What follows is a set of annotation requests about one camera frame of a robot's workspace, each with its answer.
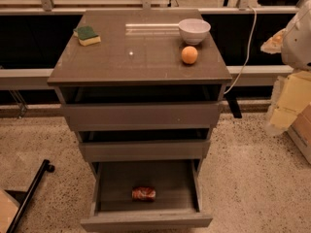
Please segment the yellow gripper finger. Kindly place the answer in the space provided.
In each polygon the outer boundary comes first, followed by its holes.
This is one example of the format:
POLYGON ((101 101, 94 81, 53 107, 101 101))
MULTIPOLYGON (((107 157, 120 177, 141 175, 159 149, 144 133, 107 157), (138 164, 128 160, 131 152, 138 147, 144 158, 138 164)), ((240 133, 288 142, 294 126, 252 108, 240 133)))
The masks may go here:
POLYGON ((281 52, 285 30, 281 29, 262 44, 260 50, 265 53, 275 54, 281 52))
POLYGON ((276 136, 287 131, 297 116, 311 102, 311 73, 299 71, 286 78, 278 77, 266 114, 265 130, 276 136))

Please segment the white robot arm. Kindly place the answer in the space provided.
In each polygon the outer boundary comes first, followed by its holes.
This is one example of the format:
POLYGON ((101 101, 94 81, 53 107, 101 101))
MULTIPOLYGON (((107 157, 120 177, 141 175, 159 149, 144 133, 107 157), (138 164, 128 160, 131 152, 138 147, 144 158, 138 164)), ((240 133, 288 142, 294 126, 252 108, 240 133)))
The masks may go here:
POLYGON ((269 135, 287 131, 311 102, 311 1, 305 2, 285 29, 270 37, 260 48, 281 53, 284 64, 293 68, 287 77, 273 85, 271 105, 266 114, 269 135))

